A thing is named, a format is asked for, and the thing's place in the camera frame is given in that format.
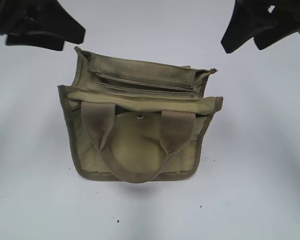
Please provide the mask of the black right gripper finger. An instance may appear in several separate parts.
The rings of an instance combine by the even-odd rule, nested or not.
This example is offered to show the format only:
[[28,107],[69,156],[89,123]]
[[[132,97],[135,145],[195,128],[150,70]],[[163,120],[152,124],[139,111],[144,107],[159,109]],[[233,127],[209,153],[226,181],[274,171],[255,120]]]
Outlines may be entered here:
[[300,31],[300,21],[284,22],[272,29],[265,30],[254,37],[259,50],[264,50],[278,41]]
[[221,45],[230,54],[278,24],[300,22],[300,0],[236,0]]

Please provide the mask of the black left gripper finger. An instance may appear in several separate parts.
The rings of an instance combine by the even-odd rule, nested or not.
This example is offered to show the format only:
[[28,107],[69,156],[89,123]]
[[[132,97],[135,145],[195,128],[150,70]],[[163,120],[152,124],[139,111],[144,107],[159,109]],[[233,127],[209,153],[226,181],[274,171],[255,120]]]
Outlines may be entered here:
[[57,0],[0,0],[0,36],[40,33],[82,44],[86,30]]
[[59,36],[48,33],[36,34],[7,34],[5,44],[7,46],[30,46],[53,51],[62,51],[65,40]]

